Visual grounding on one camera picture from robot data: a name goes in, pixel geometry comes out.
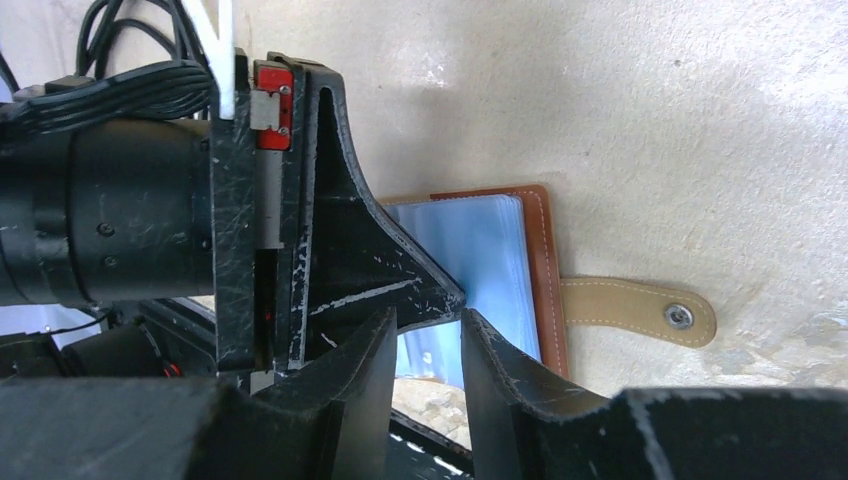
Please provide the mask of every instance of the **tan leather strap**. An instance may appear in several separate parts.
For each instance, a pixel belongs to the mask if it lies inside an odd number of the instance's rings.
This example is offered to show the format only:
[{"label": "tan leather strap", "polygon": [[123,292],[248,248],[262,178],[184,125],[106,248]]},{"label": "tan leather strap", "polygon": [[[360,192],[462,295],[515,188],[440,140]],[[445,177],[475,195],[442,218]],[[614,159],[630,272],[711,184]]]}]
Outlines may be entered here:
[{"label": "tan leather strap", "polygon": [[[716,334],[712,307],[694,293],[599,277],[564,278],[560,287],[569,326],[623,328],[693,348],[710,343]],[[665,312],[671,305],[681,305],[685,308],[682,312],[691,312],[691,327],[679,329],[669,323]]]}]

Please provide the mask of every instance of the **screw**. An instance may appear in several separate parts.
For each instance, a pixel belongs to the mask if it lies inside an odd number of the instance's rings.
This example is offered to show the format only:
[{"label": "screw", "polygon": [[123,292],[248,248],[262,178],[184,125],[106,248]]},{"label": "screw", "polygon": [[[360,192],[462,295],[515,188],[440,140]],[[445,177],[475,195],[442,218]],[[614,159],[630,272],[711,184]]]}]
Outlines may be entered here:
[{"label": "screw", "polygon": [[97,233],[104,237],[111,237],[115,234],[115,227],[111,223],[103,222],[97,226]]},{"label": "screw", "polygon": [[695,317],[688,308],[679,303],[672,303],[665,307],[665,321],[672,328],[687,330],[695,324]]}]

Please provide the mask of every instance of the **black tube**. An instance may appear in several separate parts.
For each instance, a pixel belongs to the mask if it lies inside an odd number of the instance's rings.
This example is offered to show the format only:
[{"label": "black tube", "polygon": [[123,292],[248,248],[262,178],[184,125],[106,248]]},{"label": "black tube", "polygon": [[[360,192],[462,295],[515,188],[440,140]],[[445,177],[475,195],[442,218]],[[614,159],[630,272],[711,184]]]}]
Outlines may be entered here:
[{"label": "black tube", "polygon": [[0,306],[211,293],[205,128],[113,120],[0,148]]}]

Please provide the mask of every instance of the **blue fabric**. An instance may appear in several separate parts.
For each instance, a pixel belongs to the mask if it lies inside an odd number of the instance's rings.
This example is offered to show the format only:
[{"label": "blue fabric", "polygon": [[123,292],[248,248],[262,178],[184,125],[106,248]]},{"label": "blue fabric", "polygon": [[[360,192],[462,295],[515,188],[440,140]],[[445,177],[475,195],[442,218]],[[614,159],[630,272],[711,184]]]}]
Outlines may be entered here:
[{"label": "blue fabric", "polygon": [[[386,212],[465,290],[513,345],[539,360],[521,200],[508,195],[390,205]],[[398,377],[463,388],[459,322],[398,337]]]}]

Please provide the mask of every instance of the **concrete surface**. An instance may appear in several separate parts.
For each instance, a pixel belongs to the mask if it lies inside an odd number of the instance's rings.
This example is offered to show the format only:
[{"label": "concrete surface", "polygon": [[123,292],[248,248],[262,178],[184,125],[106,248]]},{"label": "concrete surface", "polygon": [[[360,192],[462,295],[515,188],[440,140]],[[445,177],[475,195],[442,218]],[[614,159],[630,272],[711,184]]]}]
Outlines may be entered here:
[{"label": "concrete surface", "polygon": [[[0,0],[22,84],[71,73],[89,3]],[[715,307],[718,337],[698,351],[572,329],[578,383],[848,387],[844,3],[236,3],[248,53],[345,76],[377,196],[544,182],[563,272]],[[133,33],[114,68],[163,58]]]}]

